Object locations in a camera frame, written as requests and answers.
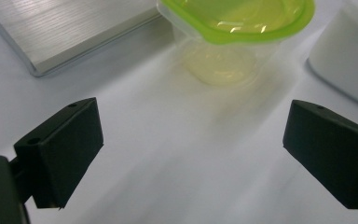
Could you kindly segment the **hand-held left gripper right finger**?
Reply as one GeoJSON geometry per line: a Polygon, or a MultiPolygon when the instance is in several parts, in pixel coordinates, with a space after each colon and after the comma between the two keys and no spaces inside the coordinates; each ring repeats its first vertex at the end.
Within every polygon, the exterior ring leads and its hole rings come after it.
{"type": "Polygon", "coordinates": [[[294,100],[282,143],[341,204],[358,209],[358,124],[294,100]]]}

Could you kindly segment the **white lidded storage box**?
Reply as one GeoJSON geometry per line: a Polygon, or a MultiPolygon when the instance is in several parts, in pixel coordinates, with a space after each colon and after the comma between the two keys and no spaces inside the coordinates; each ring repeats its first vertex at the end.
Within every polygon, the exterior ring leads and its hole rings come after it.
{"type": "Polygon", "coordinates": [[[310,51],[313,72],[358,102],[358,0],[344,0],[310,51]]]}

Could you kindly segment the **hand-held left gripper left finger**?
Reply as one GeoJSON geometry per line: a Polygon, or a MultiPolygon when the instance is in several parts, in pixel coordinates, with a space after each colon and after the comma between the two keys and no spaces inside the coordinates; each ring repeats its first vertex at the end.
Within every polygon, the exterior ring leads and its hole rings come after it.
{"type": "Polygon", "coordinates": [[[97,100],[74,102],[22,137],[13,161],[22,202],[64,208],[103,147],[97,100]]]}

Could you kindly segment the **white wire rack with shelves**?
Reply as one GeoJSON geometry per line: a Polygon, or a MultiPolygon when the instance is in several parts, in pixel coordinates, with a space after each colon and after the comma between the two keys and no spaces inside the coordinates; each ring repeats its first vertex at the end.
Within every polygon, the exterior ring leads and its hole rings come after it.
{"type": "Polygon", "coordinates": [[[0,0],[0,34],[35,77],[158,17],[157,0],[0,0]]]}

